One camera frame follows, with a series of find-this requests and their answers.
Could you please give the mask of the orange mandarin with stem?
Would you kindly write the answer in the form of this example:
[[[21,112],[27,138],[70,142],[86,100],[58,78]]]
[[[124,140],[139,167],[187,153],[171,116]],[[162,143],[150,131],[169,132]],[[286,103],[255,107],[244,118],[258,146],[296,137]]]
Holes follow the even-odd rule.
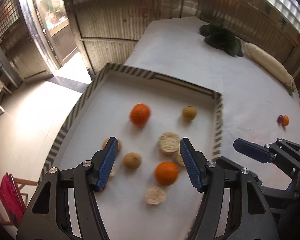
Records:
[[[178,167],[170,161],[160,163],[154,170],[155,178],[161,186],[174,184],[178,178],[178,174]]]

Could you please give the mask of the round beige sugarcane chunk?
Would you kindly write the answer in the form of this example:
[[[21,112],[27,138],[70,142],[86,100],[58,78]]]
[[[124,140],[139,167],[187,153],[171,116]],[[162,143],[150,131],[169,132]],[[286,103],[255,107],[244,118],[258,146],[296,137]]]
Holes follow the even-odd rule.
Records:
[[[179,151],[179,135],[173,132],[163,133],[158,140],[159,151],[164,155],[172,155]]]

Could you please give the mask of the tan longan with stem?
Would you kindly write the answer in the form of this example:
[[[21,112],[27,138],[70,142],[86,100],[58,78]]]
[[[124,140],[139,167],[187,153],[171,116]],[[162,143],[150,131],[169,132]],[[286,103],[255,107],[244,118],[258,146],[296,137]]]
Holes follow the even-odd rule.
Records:
[[[185,121],[192,121],[197,115],[197,110],[193,106],[187,106],[182,110],[182,116]]]

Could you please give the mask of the large orange mandarin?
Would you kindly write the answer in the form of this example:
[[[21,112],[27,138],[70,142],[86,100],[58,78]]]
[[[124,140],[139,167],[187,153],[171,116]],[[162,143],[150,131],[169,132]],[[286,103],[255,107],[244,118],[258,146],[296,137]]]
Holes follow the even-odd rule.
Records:
[[[143,127],[151,116],[151,109],[143,103],[138,103],[130,112],[131,122],[138,127]]]

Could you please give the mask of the dark red jujube right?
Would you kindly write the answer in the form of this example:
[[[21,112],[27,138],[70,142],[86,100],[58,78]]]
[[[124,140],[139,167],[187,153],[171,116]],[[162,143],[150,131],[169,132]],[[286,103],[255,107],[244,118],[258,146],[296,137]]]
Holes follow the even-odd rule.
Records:
[[[277,118],[277,122],[278,122],[279,124],[281,124],[281,123],[282,123],[282,120],[283,120],[283,116],[282,116],[282,115],[279,115],[278,118]]]

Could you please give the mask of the red cloth chair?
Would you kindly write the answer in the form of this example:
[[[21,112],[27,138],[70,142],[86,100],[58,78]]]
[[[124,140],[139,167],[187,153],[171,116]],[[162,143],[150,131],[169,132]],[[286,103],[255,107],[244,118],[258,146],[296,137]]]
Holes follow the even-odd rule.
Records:
[[[14,226],[17,229],[26,211],[26,202],[29,195],[22,193],[24,186],[37,186],[37,181],[15,178],[12,174],[6,173],[0,184],[0,201],[7,213],[8,220],[5,220],[0,213],[0,224],[2,226]]]

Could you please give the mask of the orange mandarin far right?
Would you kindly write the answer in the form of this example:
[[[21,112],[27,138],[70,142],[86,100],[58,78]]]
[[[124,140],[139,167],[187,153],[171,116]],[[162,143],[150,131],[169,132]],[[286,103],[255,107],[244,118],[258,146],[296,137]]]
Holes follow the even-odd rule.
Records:
[[[283,127],[286,127],[286,126],[288,126],[288,124],[289,124],[289,117],[287,115],[283,115],[281,125]]]

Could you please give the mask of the striped cardboard tray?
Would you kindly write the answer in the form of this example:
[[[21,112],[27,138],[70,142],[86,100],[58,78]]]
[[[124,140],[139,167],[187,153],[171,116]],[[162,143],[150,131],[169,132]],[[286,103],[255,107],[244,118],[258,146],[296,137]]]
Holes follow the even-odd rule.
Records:
[[[151,109],[145,126],[135,126],[130,112],[138,103]],[[193,106],[197,115],[185,121],[182,110]],[[116,137],[122,143],[114,166],[116,175],[95,197],[110,239],[186,239],[198,212],[202,194],[191,185],[184,168],[174,184],[166,186],[166,201],[149,205],[146,191],[155,186],[155,168],[174,161],[159,151],[165,132],[187,137],[207,158],[215,154],[222,132],[222,96],[214,90],[141,68],[109,63],[87,87],[53,143],[43,166],[74,168]],[[123,164],[129,152],[138,153],[137,169]]]

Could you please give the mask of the long white radish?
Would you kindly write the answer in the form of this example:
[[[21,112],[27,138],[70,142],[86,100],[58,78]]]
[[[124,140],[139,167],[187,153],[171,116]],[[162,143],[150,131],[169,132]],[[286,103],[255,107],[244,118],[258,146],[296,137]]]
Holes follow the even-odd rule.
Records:
[[[277,61],[277,59],[252,43],[245,42],[243,44],[243,50],[249,58],[257,62],[273,77],[280,81],[289,95],[292,95],[295,92],[296,84],[293,77],[289,74],[286,68]]]

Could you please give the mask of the tan longan right group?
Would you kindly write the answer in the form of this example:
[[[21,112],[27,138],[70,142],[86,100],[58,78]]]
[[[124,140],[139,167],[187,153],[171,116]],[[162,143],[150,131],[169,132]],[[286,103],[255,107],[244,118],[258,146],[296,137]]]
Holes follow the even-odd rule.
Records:
[[[123,158],[123,164],[128,169],[137,169],[142,163],[142,158],[138,153],[129,152]]]

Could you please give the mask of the dark green leafy vegetable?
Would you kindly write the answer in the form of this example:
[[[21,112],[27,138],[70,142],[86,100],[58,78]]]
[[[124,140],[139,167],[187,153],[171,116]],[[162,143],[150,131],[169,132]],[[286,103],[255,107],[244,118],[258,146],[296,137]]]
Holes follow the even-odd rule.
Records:
[[[202,25],[199,32],[209,46],[223,50],[232,57],[243,57],[241,41],[230,30],[219,25],[207,24]]]

